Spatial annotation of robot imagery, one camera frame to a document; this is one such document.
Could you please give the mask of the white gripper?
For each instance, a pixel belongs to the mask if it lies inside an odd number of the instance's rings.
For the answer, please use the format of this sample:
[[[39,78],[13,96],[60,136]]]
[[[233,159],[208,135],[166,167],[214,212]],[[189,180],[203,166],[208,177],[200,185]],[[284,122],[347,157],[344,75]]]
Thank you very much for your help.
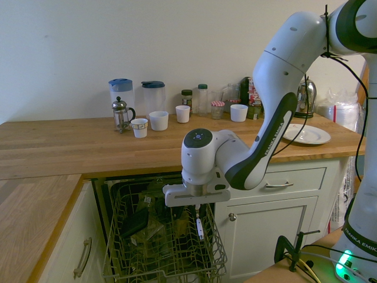
[[[189,193],[184,185],[165,185],[163,187],[165,205],[171,208],[173,220],[180,219],[184,212],[184,206],[194,205],[195,215],[200,218],[201,204],[225,202],[230,199],[230,190],[225,188],[222,190],[210,189],[203,196],[193,196]]]

